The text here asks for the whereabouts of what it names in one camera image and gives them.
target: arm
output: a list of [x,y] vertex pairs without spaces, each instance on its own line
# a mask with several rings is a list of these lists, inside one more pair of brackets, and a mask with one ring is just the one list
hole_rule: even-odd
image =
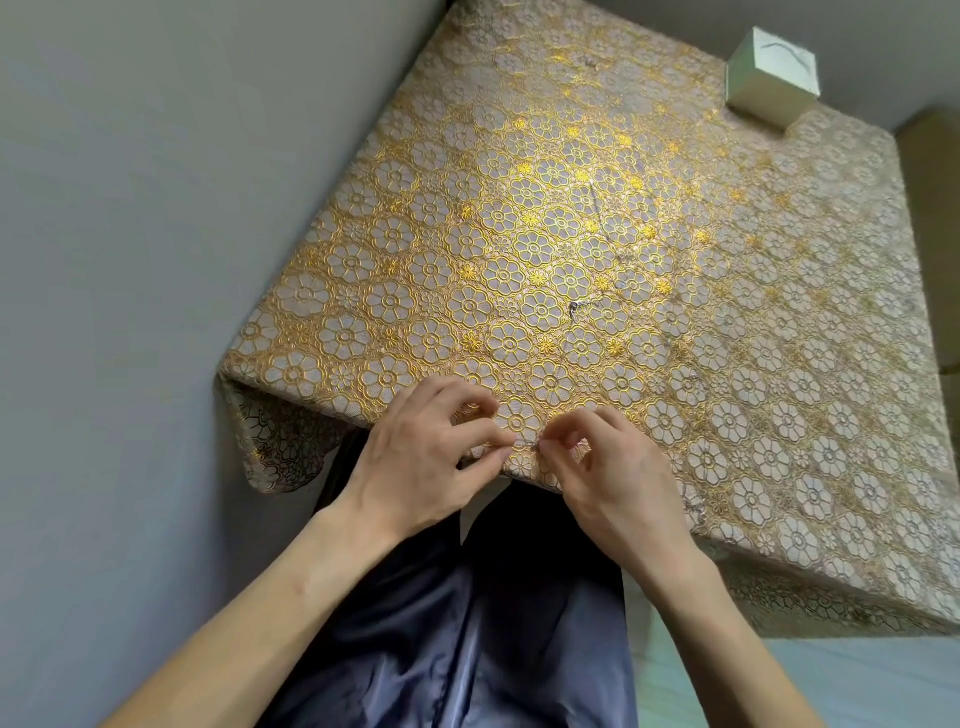
[[[499,473],[514,433],[487,390],[430,378],[396,395],[344,492],[243,593],[131,696],[104,728],[253,726],[337,605],[403,539],[465,506]],[[489,450],[470,467],[470,449]]]
[[[589,453],[570,452],[587,439]],[[694,544],[666,456],[620,412],[554,420],[540,451],[577,523],[660,611],[711,726],[822,726]]]

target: cube-shaped box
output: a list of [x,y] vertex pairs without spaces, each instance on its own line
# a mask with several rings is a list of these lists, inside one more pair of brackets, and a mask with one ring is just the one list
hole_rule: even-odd
[[753,28],[727,62],[727,106],[786,129],[820,96],[817,57]]

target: white wall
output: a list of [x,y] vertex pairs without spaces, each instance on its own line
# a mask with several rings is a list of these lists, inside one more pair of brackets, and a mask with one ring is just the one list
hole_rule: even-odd
[[305,521],[214,370],[443,4],[4,4],[0,725],[95,723]]
[[823,100],[895,129],[930,104],[960,107],[957,0],[594,0],[727,59],[755,25],[817,54]]

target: leg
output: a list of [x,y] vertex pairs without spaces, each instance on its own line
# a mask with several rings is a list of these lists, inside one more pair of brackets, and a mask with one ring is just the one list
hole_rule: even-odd
[[[318,510],[346,486],[367,441],[348,438]],[[470,602],[459,517],[398,546],[330,617],[260,726],[430,725],[444,700]]]
[[479,659],[466,725],[637,725],[619,567],[563,499],[514,482],[477,518]]

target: floor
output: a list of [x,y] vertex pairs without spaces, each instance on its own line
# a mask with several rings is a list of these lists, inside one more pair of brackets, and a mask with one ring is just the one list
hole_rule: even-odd
[[[469,526],[506,487],[498,478],[464,512]],[[643,728],[706,726],[663,622],[624,574]],[[960,638],[766,640],[830,728],[947,728],[960,716]]]

